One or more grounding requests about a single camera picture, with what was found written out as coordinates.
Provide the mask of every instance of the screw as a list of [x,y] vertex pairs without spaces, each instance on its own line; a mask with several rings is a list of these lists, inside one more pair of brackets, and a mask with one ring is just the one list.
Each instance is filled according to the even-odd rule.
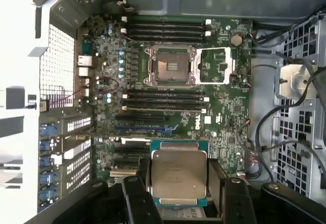
[[269,184],[268,187],[271,189],[279,189],[278,185],[276,184]]
[[100,186],[102,186],[102,184],[103,184],[103,183],[98,182],[98,183],[93,184],[92,187],[100,187]]
[[233,183],[240,183],[241,181],[237,178],[232,178],[231,182]]
[[62,7],[62,6],[60,5],[60,6],[58,6],[58,10],[59,10],[60,12],[63,12],[63,11],[65,10],[65,8]]

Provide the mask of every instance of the black cable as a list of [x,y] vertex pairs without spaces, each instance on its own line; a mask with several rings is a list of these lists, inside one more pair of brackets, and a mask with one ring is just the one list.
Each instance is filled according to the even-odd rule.
[[261,162],[261,164],[263,165],[263,167],[266,169],[267,173],[269,174],[270,180],[272,182],[274,182],[274,177],[273,174],[271,173],[269,167],[267,166],[263,154],[262,154],[262,150],[261,150],[261,146],[260,146],[260,140],[259,140],[259,135],[260,135],[260,129],[262,127],[262,125],[264,124],[264,122],[271,116],[273,115],[275,112],[281,110],[281,109],[288,109],[288,108],[292,108],[292,107],[297,107],[300,106],[303,101],[306,99],[307,93],[308,93],[308,87],[311,84],[311,82],[317,77],[319,76],[322,72],[326,71],[326,66],[322,67],[320,69],[318,69],[315,73],[313,73],[310,78],[307,81],[307,85],[306,88],[304,90],[304,92],[302,93],[300,99],[294,103],[294,104],[288,104],[288,105],[280,105],[277,106],[275,108],[273,108],[270,112],[268,112],[258,123],[257,125],[257,129],[256,129],[256,133],[255,133],[255,147],[256,147],[256,151],[257,151],[257,155],[258,155],[258,159]]
[[280,34],[279,36],[277,37],[280,37],[279,41],[277,43],[274,43],[274,44],[270,44],[270,45],[264,45],[265,43],[271,41],[272,39],[274,38],[271,38],[271,39],[265,39],[265,41],[263,42],[258,42],[255,38],[252,38],[251,41],[257,46],[257,47],[261,47],[261,48],[272,48],[272,47],[275,47],[275,46],[278,46],[278,45],[281,45],[283,42],[287,41],[293,34],[294,30],[297,28],[298,25],[293,25],[289,31],[289,33],[287,34],[286,37],[283,36],[284,33],[286,32],[283,32],[282,34]]
[[272,149],[276,149],[279,147],[282,147],[283,145],[287,145],[287,144],[301,144],[302,146],[304,146],[317,160],[323,175],[326,177],[326,167],[325,165],[322,163],[322,161],[320,160],[319,156],[317,155],[317,153],[310,147],[310,142],[309,141],[284,141],[281,142],[278,145],[274,145],[272,147],[266,148],[265,150],[263,150],[263,152],[267,152],[269,150]]
[[122,6],[125,12],[132,12],[135,8],[128,6],[127,0],[103,0],[102,4],[116,3],[119,6]]
[[281,52],[277,52],[277,51],[273,51],[273,50],[252,49],[252,54],[276,55],[288,63],[291,62],[291,58],[289,58],[288,56],[284,55]]

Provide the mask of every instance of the pcie slot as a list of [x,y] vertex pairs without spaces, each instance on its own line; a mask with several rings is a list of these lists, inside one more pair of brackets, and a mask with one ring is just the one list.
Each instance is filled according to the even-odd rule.
[[187,36],[163,36],[163,35],[127,35],[130,39],[135,41],[146,42],[178,42],[178,43],[204,43],[206,39],[203,37],[187,37]]
[[140,153],[140,154],[146,154],[148,153],[148,149],[141,149],[137,147],[115,147],[114,148],[115,153],[124,153],[124,154],[132,154],[132,153]]
[[174,29],[130,29],[129,35],[180,35],[180,36],[195,36],[204,37],[203,31],[191,31],[191,30],[174,30]]
[[140,115],[140,114],[119,114],[115,115],[117,121],[156,121],[164,122],[165,116],[156,116],[156,115]]
[[141,21],[136,22],[132,21],[129,22],[126,27],[128,29],[132,28],[174,28],[174,29],[188,29],[188,30],[204,30],[205,26],[203,23],[195,23],[195,22],[154,22],[154,21]]
[[202,104],[203,102],[200,100],[188,100],[188,99],[164,99],[164,98],[158,98],[158,99],[149,99],[149,98],[127,98],[123,101],[124,105],[128,105],[128,104],[134,104],[134,103],[147,103],[147,104],[187,104],[187,105],[191,105],[191,104]]

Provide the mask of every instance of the blue pcie slot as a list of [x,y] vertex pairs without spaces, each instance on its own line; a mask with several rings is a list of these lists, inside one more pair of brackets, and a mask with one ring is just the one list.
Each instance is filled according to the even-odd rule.
[[59,191],[56,186],[45,187],[39,191],[39,200],[52,200],[59,196]]
[[163,132],[171,132],[176,130],[178,125],[174,127],[147,127],[147,126],[127,126],[127,125],[120,125],[116,126],[117,130],[139,130],[139,131],[163,131]]
[[53,165],[53,159],[50,155],[41,156],[39,159],[39,167],[48,167]]
[[57,125],[40,125],[40,136],[57,135],[59,132]]
[[43,174],[40,174],[40,184],[46,185],[46,184],[52,184],[58,179],[58,173],[51,171],[51,172],[46,172]]

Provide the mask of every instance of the metal frame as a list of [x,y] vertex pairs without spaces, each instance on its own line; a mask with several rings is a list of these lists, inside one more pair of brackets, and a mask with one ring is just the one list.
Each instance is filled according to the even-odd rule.
[[[291,38],[278,48],[294,59],[303,58],[314,66],[323,67],[326,65],[324,40],[326,36],[326,19],[317,21],[316,25],[309,25],[305,22],[298,26]],[[282,94],[279,92],[279,79],[284,78],[280,70],[276,78],[276,98],[275,104],[294,103],[300,93]],[[314,95],[315,89],[308,94]],[[273,144],[276,141],[303,140],[311,142],[311,147],[318,154],[320,159],[326,164],[326,147],[323,141],[324,110],[322,108],[323,96],[320,99],[316,96],[309,96],[304,103],[295,108],[281,110],[274,116]],[[287,145],[272,152],[272,167],[275,171],[277,182],[286,184],[295,191],[300,192],[314,201],[326,205],[326,189],[320,189],[321,171],[318,168],[314,157],[304,158],[300,156],[301,151],[306,151],[302,145]]]

